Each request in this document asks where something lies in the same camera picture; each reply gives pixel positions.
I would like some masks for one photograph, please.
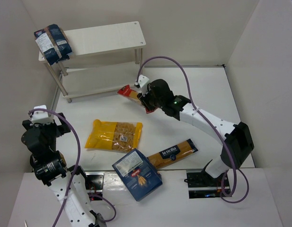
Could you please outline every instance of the cable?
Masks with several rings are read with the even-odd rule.
[[[229,160],[230,160],[230,163],[231,163],[231,167],[232,167],[232,169],[233,169],[233,187],[232,187],[232,190],[231,190],[231,192],[229,193],[229,194],[227,194],[226,193],[226,191],[225,191],[225,188],[223,187],[223,183],[224,183],[224,180],[225,180],[225,175],[227,174],[227,172],[225,172],[224,173],[224,175],[223,175],[223,178],[222,178],[222,181],[221,181],[221,184],[222,184],[222,187],[221,187],[221,193],[225,196],[225,197],[230,197],[230,196],[232,196],[233,194],[234,194],[234,192],[235,192],[235,190],[236,190],[236,185],[237,185],[237,173],[236,173],[236,167],[235,167],[235,164],[234,164],[234,160],[233,160],[233,157],[232,157],[232,155],[231,155],[231,153],[230,153],[230,150],[229,150],[229,148],[228,148],[228,146],[227,146],[227,144],[225,143],[225,141],[223,140],[223,138],[222,138],[222,136],[221,136],[221,134],[217,131],[217,129],[214,127],[214,125],[211,123],[211,121],[199,110],[199,108],[197,108],[196,107],[196,105],[194,104],[194,101],[193,101],[193,99],[192,99],[192,95],[191,95],[191,89],[190,89],[190,84],[189,84],[189,80],[188,80],[188,76],[187,76],[187,74],[186,74],[186,72],[185,72],[185,70],[184,70],[184,68],[176,61],[176,60],[174,60],[174,59],[172,59],[172,58],[169,58],[169,57],[166,57],[166,56],[155,56],[155,57],[152,57],[152,58],[149,58],[149,59],[147,59],[142,65],[141,65],[141,67],[140,67],[140,69],[139,69],[139,71],[138,71],[138,74],[137,74],[137,78],[136,78],[136,83],[138,83],[138,79],[139,79],[139,76],[140,76],[140,74],[141,74],[141,71],[142,71],[142,68],[144,67],[144,65],[147,63],[147,62],[149,62],[149,61],[151,61],[151,60],[153,60],[153,59],[159,59],[159,58],[161,58],[161,59],[167,59],[167,60],[170,60],[170,61],[172,61],[172,62],[174,62],[180,69],[181,69],[181,71],[183,72],[183,74],[184,74],[184,77],[185,77],[185,79],[186,79],[186,83],[187,83],[187,89],[188,89],[188,94],[189,94],[189,98],[190,98],[190,101],[191,101],[191,104],[192,104],[192,106],[194,107],[194,109],[195,110],[197,110],[197,112],[203,117],[203,119],[212,127],[212,129],[214,130],[214,132],[216,133],[216,135],[218,136],[218,138],[221,140],[221,142],[222,142],[222,145],[224,146],[224,148],[225,148],[225,150],[226,150],[226,152],[227,152],[227,154],[228,154],[228,156],[229,156]],[[245,196],[242,198],[242,199],[240,199],[240,200],[238,200],[238,201],[235,201],[235,202],[232,202],[232,201],[227,201],[227,200],[225,200],[223,197],[222,197],[222,199],[224,200],[224,201],[226,201],[226,202],[229,202],[229,203],[236,203],[236,202],[241,202],[241,201],[243,201],[246,197],[247,197],[247,195],[248,195],[248,189],[249,189],[249,182],[248,182],[248,180],[247,180],[247,178],[246,178],[246,176],[243,174],[243,176],[244,176],[244,178],[245,178],[245,180],[246,180],[246,183],[247,183],[247,192],[246,192],[246,194],[245,194]]]
[[[109,221],[112,221],[112,220],[115,219],[115,217],[116,217],[116,209],[115,209],[115,207],[113,206],[112,203],[110,203],[107,199],[105,199],[104,197],[102,197],[102,196],[100,196],[100,195],[98,195],[98,194],[89,195],[89,197],[90,197],[90,198],[92,198],[92,197],[97,197],[97,198],[100,198],[100,199],[104,200],[104,201],[105,201],[106,203],[108,203],[108,204],[110,205],[110,207],[112,207],[112,209],[114,210],[114,216],[113,216],[111,219],[104,220],[105,222],[109,222]]]
[[[60,218],[60,216],[61,216],[61,214],[62,214],[62,211],[63,211],[63,209],[64,209],[64,207],[66,205],[66,200],[67,200],[67,196],[68,196],[68,193],[69,193],[69,188],[71,186],[71,182],[72,182],[73,177],[74,177],[74,175],[76,173],[76,170],[77,170],[77,168],[79,166],[79,161],[80,161],[80,140],[79,140],[79,136],[77,135],[77,133],[76,133],[75,129],[73,128],[73,126],[64,117],[60,116],[58,113],[56,113],[56,112],[54,112],[52,110],[46,110],[46,109],[42,109],[42,108],[37,108],[37,109],[30,110],[28,112],[28,114],[31,115],[35,111],[45,111],[47,113],[50,113],[50,114],[53,114],[53,115],[57,116],[59,119],[61,119],[62,121],[64,121],[69,126],[69,128],[71,129],[71,131],[73,132],[74,137],[76,139],[76,142],[78,144],[78,156],[77,156],[77,159],[76,159],[76,162],[75,162],[75,165],[74,165],[73,172],[72,172],[71,177],[70,177],[70,179],[68,181],[67,189],[66,189],[66,192],[65,192],[65,199],[62,202],[62,206],[60,208],[60,211],[57,214],[56,219],[55,219],[55,221],[54,221],[54,223],[52,225],[52,227],[55,227],[56,224],[57,224],[57,222],[58,222],[58,220],[59,220],[59,218]]]

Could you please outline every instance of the white label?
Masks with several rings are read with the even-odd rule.
[[[41,34],[35,41],[42,53],[48,51],[50,48],[53,48],[53,44],[46,33]]]
[[[118,163],[116,165],[116,168],[124,177],[132,170],[134,170],[136,167],[138,167],[141,163],[142,159],[141,157],[138,156],[138,154],[135,151],[132,154],[125,157],[120,163]]]
[[[120,141],[123,141],[123,142],[127,142],[128,141],[128,138],[126,136],[124,136],[124,135],[121,135],[121,137],[120,137],[119,140]]]
[[[66,44],[67,41],[66,40],[62,40],[62,41],[59,41],[59,42],[56,42],[56,44],[59,46],[59,45],[62,45],[62,44]]]

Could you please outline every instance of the yellow pasta package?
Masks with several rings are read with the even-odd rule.
[[[117,150],[130,152],[137,148],[142,133],[142,123],[93,122],[85,148]]]

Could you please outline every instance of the white table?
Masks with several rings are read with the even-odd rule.
[[[249,196],[239,204],[227,204],[220,198],[189,199],[184,183],[186,172],[161,171],[163,185],[136,202],[119,182],[114,173],[105,173],[103,196],[117,210],[115,220],[108,227],[281,227],[265,173],[262,169],[247,168],[244,173],[250,182]],[[238,186],[233,198],[241,198],[246,191],[243,177],[238,174]],[[93,201],[95,212],[108,219],[113,215],[103,201]],[[33,173],[26,173],[8,227],[49,227],[59,211],[60,204],[53,193],[37,180]],[[63,212],[57,227],[69,227]]]
[[[186,67],[185,70],[190,80],[194,101],[198,106],[227,121],[240,122],[224,68]],[[159,78],[166,80],[175,95],[188,97],[185,79],[180,69],[146,68],[144,74],[152,80]],[[79,97],[70,104],[61,95],[56,111],[64,113],[79,135],[80,165],[85,170],[113,170],[111,165],[124,155],[113,151],[84,148],[95,119],[142,122],[142,136],[138,149],[145,156],[191,138],[199,151],[165,167],[164,170],[201,169],[221,153],[221,145],[198,128],[168,117],[161,110],[146,114],[142,107],[117,95],[116,92]],[[75,163],[77,144],[72,133],[67,133],[57,139],[57,149],[64,154],[68,166]],[[254,167],[251,156],[246,159],[242,167]]]

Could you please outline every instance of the food package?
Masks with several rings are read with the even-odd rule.
[[[127,97],[128,99],[130,99],[131,101],[137,103],[138,105],[144,107],[141,103],[141,101],[138,99],[137,95],[138,95],[138,92],[131,89],[130,88],[130,85],[126,85],[124,87],[122,87],[118,92],[118,94],[122,95],[122,96],[125,96]],[[152,113],[154,112],[155,110],[148,110],[147,108],[146,109],[146,113],[149,114],[149,113]]]
[[[192,140],[188,139],[159,153],[151,155],[148,159],[156,169],[161,169],[165,166],[178,162],[179,160],[197,151],[198,149],[195,147]]]
[[[163,184],[161,175],[138,149],[126,154],[112,167],[136,201]]]
[[[130,152],[137,147],[142,133],[142,123],[93,122],[85,148]]]
[[[57,25],[49,25],[34,32],[35,41],[50,65],[69,59],[72,49],[64,31]]]

